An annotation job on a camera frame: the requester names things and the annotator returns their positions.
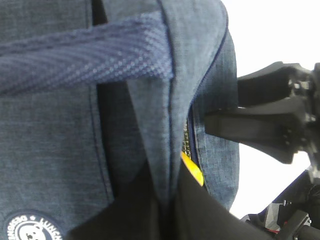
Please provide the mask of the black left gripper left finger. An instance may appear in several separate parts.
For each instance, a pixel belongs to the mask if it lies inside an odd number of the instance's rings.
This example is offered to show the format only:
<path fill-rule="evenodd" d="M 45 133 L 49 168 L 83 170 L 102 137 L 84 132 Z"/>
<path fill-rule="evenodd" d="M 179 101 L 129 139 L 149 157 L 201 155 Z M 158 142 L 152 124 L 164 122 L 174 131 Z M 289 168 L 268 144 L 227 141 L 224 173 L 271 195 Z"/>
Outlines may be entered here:
<path fill-rule="evenodd" d="M 69 240 L 173 240 L 175 221 L 154 193 L 148 164 L 100 213 L 67 233 Z"/>

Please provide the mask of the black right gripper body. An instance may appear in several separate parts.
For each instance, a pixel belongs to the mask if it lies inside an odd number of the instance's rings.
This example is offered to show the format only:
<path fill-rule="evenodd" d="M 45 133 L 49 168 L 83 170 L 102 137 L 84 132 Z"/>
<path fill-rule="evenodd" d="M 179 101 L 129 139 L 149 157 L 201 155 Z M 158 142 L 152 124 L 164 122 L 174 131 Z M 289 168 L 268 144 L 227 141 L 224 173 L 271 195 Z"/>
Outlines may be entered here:
<path fill-rule="evenodd" d="M 290 155 L 306 152 L 310 181 L 320 181 L 320 65 L 308 70 L 298 63 L 284 63 L 287 75 L 289 117 L 283 130 L 284 146 Z"/>

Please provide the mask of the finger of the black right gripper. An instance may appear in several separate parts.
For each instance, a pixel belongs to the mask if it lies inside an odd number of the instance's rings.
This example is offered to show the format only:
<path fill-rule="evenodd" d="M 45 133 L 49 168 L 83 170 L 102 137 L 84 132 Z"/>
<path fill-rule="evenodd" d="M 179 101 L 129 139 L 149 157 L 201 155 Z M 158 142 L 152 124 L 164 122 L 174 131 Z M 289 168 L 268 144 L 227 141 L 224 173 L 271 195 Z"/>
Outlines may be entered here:
<path fill-rule="evenodd" d="M 291 164 L 304 135 L 306 107 L 302 97 L 251 107 L 217 110 L 205 115 L 205 132 L 259 150 Z"/>
<path fill-rule="evenodd" d="M 310 71 L 299 63 L 274 62 L 237 79 L 238 104 L 249 107 L 282 100 Z"/>

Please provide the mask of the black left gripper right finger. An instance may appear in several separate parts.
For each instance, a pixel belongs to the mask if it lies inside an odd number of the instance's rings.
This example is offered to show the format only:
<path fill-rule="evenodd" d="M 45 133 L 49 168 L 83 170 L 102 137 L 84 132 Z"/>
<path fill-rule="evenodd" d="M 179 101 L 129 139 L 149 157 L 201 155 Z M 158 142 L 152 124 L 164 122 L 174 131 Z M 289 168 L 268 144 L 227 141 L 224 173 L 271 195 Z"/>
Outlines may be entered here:
<path fill-rule="evenodd" d="M 230 214 L 182 164 L 174 199 L 177 240 L 271 240 L 262 230 Z"/>

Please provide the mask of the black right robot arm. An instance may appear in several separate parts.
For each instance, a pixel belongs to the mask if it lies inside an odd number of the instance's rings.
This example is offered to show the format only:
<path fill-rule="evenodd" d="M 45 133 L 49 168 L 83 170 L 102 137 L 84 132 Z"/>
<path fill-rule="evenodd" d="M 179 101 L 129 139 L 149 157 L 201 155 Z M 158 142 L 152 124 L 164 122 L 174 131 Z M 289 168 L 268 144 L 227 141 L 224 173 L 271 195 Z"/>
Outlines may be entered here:
<path fill-rule="evenodd" d="M 205 115 L 205 132 L 257 149 L 283 164 L 297 152 L 310 161 L 310 181 L 320 183 L 320 65 L 312 70 L 298 63 L 275 62 L 237 81 L 238 106 Z M 279 230 L 258 216 L 246 223 L 219 222 L 210 231 L 215 240 L 317 240 L 320 231 L 310 215 L 284 200 L 276 215 Z"/>

